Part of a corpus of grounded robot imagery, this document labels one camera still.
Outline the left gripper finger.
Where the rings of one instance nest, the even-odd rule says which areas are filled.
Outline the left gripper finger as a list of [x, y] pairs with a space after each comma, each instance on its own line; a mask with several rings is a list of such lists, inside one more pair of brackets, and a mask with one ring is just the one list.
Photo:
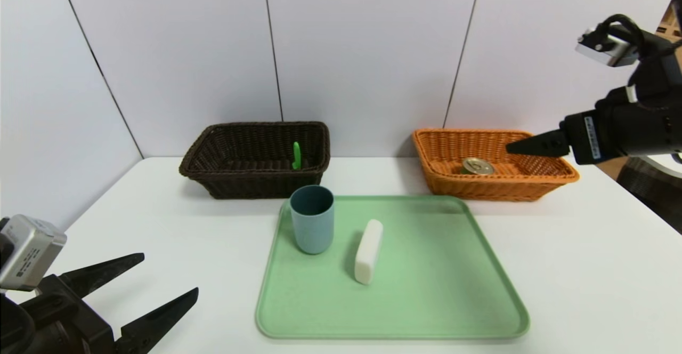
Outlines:
[[66, 273], [59, 279], [70, 288], [79, 298], [84, 298], [113, 279], [126, 273], [129, 269], [143, 262], [143, 253], [134, 253], [116, 259], [107, 260]]
[[199, 288], [146, 313], [121, 328], [115, 353], [149, 353], [198, 300]]

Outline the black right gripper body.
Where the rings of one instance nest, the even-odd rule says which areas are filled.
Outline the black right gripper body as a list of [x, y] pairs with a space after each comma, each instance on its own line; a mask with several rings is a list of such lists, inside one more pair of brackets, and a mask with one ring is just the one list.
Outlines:
[[599, 103], [593, 110], [567, 116], [561, 128], [580, 165], [668, 154], [669, 99]]

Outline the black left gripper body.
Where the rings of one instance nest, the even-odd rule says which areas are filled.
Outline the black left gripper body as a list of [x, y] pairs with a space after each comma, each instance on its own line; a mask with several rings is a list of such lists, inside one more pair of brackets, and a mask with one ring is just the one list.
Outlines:
[[33, 322], [33, 336], [22, 353], [121, 353], [111, 325], [85, 296], [116, 274], [61, 274], [45, 278], [36, 296], [20, 304]]

